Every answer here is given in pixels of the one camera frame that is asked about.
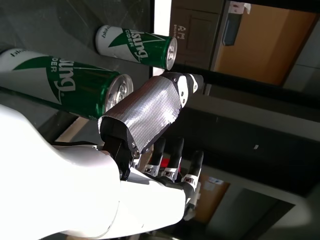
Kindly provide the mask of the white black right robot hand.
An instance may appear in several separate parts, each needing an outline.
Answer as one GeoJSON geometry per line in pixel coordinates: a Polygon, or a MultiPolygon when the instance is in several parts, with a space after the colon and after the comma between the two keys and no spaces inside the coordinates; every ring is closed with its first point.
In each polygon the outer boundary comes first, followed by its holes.
{"type": "Polygon", "coordinates": [[[103,146],[49,144],[20,112],[0,108],[0,237],[103,240],[179,222],[196,192],[204,154],[177,182],[184,140],[160,171],[163,132],[203,86],[194,73],[151,77],[97,122],[103,146]]]}

